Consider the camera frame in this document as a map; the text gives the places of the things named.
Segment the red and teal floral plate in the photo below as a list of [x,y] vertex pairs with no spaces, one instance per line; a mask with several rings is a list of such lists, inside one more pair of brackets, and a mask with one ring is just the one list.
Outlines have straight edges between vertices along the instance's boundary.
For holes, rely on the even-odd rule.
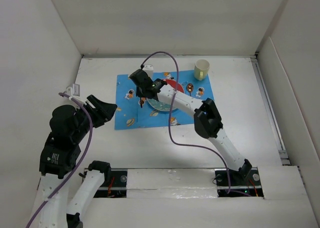
[[[176,86],[176,81],[174,79],[164,79],[169,85],[171,85],[173,88]],[[166,104],[163,102],[159,102],[154,99],[147,99],[149,105],[154,108],[155,110],[161,111],[161,112],[169,112],[170,111],[170,104]]]

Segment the blue space-print cloth placemat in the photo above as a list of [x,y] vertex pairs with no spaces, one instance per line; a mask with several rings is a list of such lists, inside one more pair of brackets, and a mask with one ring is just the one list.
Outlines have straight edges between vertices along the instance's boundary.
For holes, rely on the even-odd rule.
[[[199,81],[194,77],[194,71],[179,72],[179,87],[180,92],[189,95],[186,90],[188,83],[192,83],[194,90],[191,97],[203,99],[214,99],[212,86],[209,77]],[[139,104],[140,98],[136,96],[136,87],[129,75],[118,75],[116,80],[116,97],[117,110],[115,113],[115,130],[126,130],[136,128],[152,128],[165,127],[168,122],[172,126],[193,124],[194,120],[185,112],[173,108],[171,118],[169,112],[161,112],[152,108],[147,99],[143,108]]]

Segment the copper spoon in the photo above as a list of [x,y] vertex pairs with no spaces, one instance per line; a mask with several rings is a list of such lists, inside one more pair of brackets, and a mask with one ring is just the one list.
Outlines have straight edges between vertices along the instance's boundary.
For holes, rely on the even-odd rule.
[[192,92],[194,90],[194,85],[192,83],[188,83],[186,86],[186,90],[188,91],[189,95],[192,95]]

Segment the pale yellow paper cup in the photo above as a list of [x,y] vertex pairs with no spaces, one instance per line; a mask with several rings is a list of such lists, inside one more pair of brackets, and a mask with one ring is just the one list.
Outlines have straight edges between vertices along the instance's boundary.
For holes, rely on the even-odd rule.
[[195,62],[194,65],[194,77],[202,81],[208,74],[210,69],[210,63],[205,59],[200,59]]

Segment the copper fork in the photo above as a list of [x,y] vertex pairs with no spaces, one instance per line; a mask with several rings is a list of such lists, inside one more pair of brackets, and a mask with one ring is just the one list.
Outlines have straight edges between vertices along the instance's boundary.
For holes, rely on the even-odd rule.
[[140,98],[139,105],[140,105],[141,108],[143,108],[143,105],[144,105],[145,101],[146,101],[145,98]]

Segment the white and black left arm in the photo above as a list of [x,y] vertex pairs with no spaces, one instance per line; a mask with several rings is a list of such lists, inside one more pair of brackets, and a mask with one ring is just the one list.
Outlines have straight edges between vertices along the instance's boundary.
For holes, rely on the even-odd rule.
[[100,186],[112,181],[111,165],[93,161],[82,174],[83,182],[71,201],[68,200],[70,178],[86,156],[93,129],[109,122],[117,109],[93,95],[86,102],[60,93],[76,105],[55,108],[49,122],[51,132],[39,159],[42,203],[27,223],[31,227],[38,218],[38,227],[83,227],[84,214]]

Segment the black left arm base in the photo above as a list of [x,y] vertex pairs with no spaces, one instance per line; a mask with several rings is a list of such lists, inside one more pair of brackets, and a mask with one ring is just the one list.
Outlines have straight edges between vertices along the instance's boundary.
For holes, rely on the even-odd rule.
[[112,169],[109,183],[96,191],[94,198],[125,198],[127,196],[127,169]]

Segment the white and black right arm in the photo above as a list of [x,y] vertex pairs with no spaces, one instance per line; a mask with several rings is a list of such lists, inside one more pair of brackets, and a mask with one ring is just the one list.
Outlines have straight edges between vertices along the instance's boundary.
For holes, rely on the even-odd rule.
[[134,71],[129,78],[136,85],[138,97],[173,105],[193,118],[197,135],[210,141],[223,158],[232,185],[239,186],[248,181],[252,165],[228,138],[214,100],[201,100],[180,92],[178,83],[172,86],[163,79],[153,81],[143,69]]

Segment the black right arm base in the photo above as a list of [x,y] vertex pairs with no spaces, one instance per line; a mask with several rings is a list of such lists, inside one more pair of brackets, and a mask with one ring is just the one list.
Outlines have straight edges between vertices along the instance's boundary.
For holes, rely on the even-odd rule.
[[264,197],[258,169],[253,168],[242,180],[230,171],[230,182],[225,169],[216,169],[212,182],[217,187],[218,197]]

